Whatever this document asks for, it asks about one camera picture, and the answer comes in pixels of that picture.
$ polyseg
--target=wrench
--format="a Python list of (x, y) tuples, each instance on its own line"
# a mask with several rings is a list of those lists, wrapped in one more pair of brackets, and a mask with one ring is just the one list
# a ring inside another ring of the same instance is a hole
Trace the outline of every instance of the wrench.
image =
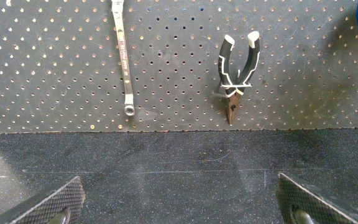
[(122, 75), (124, 76), (125, 103), (124, 111), (128, 116), (135, 114), (134, 94), (131, 86), (131, 74), (129, 72), (128, 53), (125, 42), (124, 21), (122, 20), (122, 11), (124, 0), (111, 0), (111, 11), (116, 25), (119, 56), (121, 58)]

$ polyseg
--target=gray pegboard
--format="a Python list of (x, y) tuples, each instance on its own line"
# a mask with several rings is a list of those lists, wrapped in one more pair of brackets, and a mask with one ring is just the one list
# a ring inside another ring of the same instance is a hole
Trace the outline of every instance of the gray pegboard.
[[(0, 133), (358, 127), (356, 8), (126, 0), (136, 108), (128, 118), (110, 0), (0, 1)], [(231, 70), (242, 68), (253, 30), (260, 63), (230, 126), (219, 48), (233, 36)]]

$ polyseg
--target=black and white pliers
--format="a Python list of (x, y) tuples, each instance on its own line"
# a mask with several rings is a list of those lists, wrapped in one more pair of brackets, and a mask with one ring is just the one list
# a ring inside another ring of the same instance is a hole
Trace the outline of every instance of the black and white pliers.
[(232, 124), (234, 121), (239, 108), (240, 97), (244, 94), (245, 88), (252, 86), (252, 84), (249, 83), (249, 80), (252, 78), (259, 61), (259, 32), (253, 31), (248, 34), (249, 53), (247, 63), (241, 72), (238, 69), (237, 74), (231, 75), (229, 72), (229, 58), (234, 47), (234, 43), (235, 41), (231, 36), (224, 36), (218, 60), (221, 86), (225, 88), (225, 95), (229, 98), (229, 106), (227, 108), (227, 118), (229, 119), (229, 124)]

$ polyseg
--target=pliers handle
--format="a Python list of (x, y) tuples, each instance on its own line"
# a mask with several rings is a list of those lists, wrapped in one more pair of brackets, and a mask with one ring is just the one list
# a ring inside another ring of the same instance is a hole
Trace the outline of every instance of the pliers handle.
[(230, 53), (234, 47), (234, 39), (229, 36), (224, 36), (224, 41), (219, 52), (218, 69), (221, 78), (221, 86), (225, 88), (225, 94), (229, 98), (236, 92), (240, 95), (244, 94), (245, 87), (252, 86), (249, 80), (252, 78), (256, 66), (259, 61), (260, 43), (259, 32), (253, 31), (248, 34), (249, 53), (245, 67), (240, 72), (238, 70), (237, 76), (230, 75), (229, 72), (229, 58)]

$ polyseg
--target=speckled black countertop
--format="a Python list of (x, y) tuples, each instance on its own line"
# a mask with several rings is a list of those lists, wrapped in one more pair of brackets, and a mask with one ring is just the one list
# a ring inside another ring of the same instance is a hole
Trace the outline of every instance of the speckled black countertop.
[(0, 214), (80, 175), (80, 223), (282, 223), (281, 170), (358, 207), (358, 129), (0, 135)]

